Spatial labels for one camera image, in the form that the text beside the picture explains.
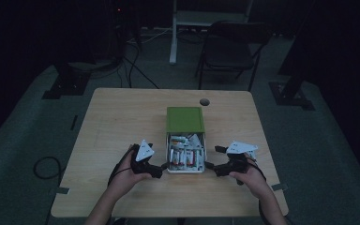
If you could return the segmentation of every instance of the table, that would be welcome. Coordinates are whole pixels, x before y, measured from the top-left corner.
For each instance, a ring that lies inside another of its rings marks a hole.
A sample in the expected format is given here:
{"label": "table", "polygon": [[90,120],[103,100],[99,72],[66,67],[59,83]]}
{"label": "table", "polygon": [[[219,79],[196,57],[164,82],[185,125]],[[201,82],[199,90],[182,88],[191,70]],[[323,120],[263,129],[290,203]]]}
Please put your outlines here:
{"label": "table", "polygon": [[[115,164],[131,143],[146,139],[156,153],[153,165],[165,162],[166,109],[168,106],[201,106],[205,126],[207,160],[222,164],[227,156],[215,145],[232,141],[257,144],[257,160],[269,185],[279,183],[256,107],[249,92],[206,90],[152,90],[99,88],[84,117],[69,159],[52,215],[57,218],[87,217],[106,189]],[[275,191],[284,215],[288,206],[282,190]],[[144,180],[115,206],[112,215],[125,218],[189,218],[258,216],[258,201],[245,186],[211,170],[199,174],[170,174]]]}
{"label": "table", "polygon": [[172,46],[169,63],[174,65],[177,61],[177,25],[210,26],[217,21],[247,22],[252,5],[253,0],[248,0],[245,13],[189,11],[177,10],[177,0],[173,0]]}

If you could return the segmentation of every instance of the white triangular marker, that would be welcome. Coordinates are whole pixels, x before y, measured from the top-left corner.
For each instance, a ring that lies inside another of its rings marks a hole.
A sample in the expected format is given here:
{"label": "white triangular marker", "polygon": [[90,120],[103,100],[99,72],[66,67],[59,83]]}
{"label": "white triangular marker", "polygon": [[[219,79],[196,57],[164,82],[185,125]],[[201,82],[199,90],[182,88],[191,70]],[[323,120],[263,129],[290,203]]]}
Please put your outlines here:
{"label": "white triangular marker", "polygon": [[142,143],[140,144],[139,152],[136,156],[136,161],[141,161],[145,158],[149,158],[152,155],[154,155],[154,150],[148,145],[148,143],[145,140],[142,140]]}
{"label": "white triangular marker", "polygon": [[227,148],[227,153],[241,154],[241,153],[255,151],[257,149],[258,149],[257,145],[252,145],[243,142],[232,142],[229,148]]}

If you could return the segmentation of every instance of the person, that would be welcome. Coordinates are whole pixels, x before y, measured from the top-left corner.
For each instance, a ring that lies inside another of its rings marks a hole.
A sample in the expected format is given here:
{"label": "person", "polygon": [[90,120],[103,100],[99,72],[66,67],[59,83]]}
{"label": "person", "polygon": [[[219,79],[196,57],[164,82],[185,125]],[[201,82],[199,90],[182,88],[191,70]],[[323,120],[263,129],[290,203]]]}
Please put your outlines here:
{"label": "person", "polygon": [[[95,207],[85,221],[85,225],[104,225],[111,217],[116,202],[126,195],[137,183],[144,179],[152,178],[149,173],[135,174],[130,169],[132,151],[118,168],[118,173],[112,179],[110,185],[98,199]],[[248,162],[256,165],[249,155],[246,154]],[[278,201],[271,188],[265,182],[263,174],[255,167],[249,167],[245,173],[230,172],[229,176],[242,181],[259,199],[261,212],[265,222],[273,225],[287,224],[279,208]]]}

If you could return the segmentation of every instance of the open box with green lid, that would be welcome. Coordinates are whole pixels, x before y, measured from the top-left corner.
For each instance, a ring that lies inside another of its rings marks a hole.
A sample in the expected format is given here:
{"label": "open box with green lid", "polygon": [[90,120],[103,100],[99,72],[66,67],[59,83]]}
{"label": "open box with green lid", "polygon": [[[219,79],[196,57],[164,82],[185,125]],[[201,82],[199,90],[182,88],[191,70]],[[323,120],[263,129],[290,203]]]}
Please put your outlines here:
{"label": "open box with green lid", "polygon": [[202,173],[206,161],[201,107],[168,107],[166,121],[169,173]]}

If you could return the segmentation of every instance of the green lid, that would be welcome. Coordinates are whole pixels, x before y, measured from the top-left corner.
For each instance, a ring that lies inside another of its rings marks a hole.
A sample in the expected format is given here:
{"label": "green lid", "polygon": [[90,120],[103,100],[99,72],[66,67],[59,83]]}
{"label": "green lid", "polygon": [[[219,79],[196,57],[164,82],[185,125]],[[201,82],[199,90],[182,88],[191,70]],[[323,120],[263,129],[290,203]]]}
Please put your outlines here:
{"label": "green lid", "polygon": [[168,107],[166,131],[204,133],[201,107]]}

